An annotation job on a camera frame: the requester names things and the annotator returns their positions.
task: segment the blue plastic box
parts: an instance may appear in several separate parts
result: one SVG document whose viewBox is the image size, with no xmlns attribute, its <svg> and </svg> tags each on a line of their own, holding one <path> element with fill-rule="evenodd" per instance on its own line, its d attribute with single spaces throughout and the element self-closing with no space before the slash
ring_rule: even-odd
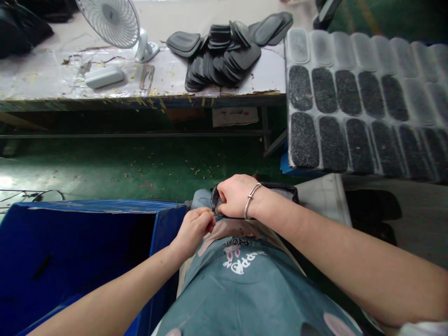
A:
<svg viewBox="0 0 448 336">
<path fill-rule="evenodd" d="M 185 204 L 140 200 L 16 203 L 0 225 L 0 328 L 25 335 L 176 237 Z M 173 276 L 126 335 L 152 333 L 175 300 Z"/>
</svg>

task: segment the workbench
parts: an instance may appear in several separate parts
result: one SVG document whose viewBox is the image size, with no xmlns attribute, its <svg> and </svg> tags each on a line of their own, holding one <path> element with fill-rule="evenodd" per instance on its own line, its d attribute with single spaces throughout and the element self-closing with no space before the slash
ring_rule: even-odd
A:
<svg viewBox="0 0 448 336">
<path fill-rule="evenodd" d="M 164 41 L 175 31 L 206 35 L 212 23 L 239 20 L 247 24 L 271 13 L 290 11 L 294 25 L 311 30 L 317 9 L 312 0 L 286 6 L 272 0 L 135 1 L 140 25 L 159 44 L 159 54 L 137 63 L 130 49 L 108 46 L 81 13 L 72 21 L 52 24 L 54 36 L 26 56 L 0 62 L 0 121 L 17 128 L 45 131 L 44 112 L 228 106 L 286 105 L 284 45 L 266 46 L 250 74 L 238 88 L 209 86 L 201 92 L 185 90 L 187 61 L 174 55 Z M 84 74 L 119 65 L 122 83 L 92 90 Z"/>
</svg>

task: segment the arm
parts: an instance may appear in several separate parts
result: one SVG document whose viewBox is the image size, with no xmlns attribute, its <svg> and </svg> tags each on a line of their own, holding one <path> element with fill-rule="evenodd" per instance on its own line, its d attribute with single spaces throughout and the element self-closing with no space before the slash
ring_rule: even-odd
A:
<svg viewBox="0 0 448 336">
<path fill-rule="evenodd" d="M 146 303 L 213 230 L 209 208 L 189 211 L 174 241 L 129 272 L 95 289 L 29 335 L 123 335 Z"/>
<path fill-rule="evenodd" d="M 256 183 L 249 176 L 236 175 L 220 184 L 221 198 L 227 201 L 220 211 L 242 217 Z M 248 215 L 286 238 L 382 324 L 400 328 L 406 322 L 448 319 L 444 269 L 264 187 L 255 192 Z"/>
</svg>

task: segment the bracelet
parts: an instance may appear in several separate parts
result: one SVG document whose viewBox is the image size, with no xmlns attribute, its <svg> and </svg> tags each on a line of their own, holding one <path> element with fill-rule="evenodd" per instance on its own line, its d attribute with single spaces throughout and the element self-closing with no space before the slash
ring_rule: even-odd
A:
<svg viewBox="0 0 448 336">
<path fill-rule="evenodd" d="M 261 187 L 261 183 L 257 183 L 255 185 L 255 187 L 253 187 L 252 191 L 250 192 L 249 195 L 247 195 L 247 197 L 249 197 L 249 199 L 247 200 L 247 204 L 246 207 L 244 209 L 244 219 L 249 219 L 247 218 L 247 208 L 249 207 L 249 202 L 251 201 L 251 199 L 253 198 L 253 194 L 255 193 L 255 190 L 257 190 L 259 187 Z"/>
</svg>

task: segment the white fan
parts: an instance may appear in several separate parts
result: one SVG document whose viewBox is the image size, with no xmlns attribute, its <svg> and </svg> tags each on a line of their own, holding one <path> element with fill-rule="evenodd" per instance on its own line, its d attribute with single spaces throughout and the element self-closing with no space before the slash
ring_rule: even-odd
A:
<svg viewBox="0 0 448 336">
<path fill-rule="evenodd" d="M 148 33 L 140 27 L 132 0 L 76 0 L 87 22 L 107 43 L 135 52 L 135 60 L 149 61 L 160 50 L 148 42 Z"/>
</svg>

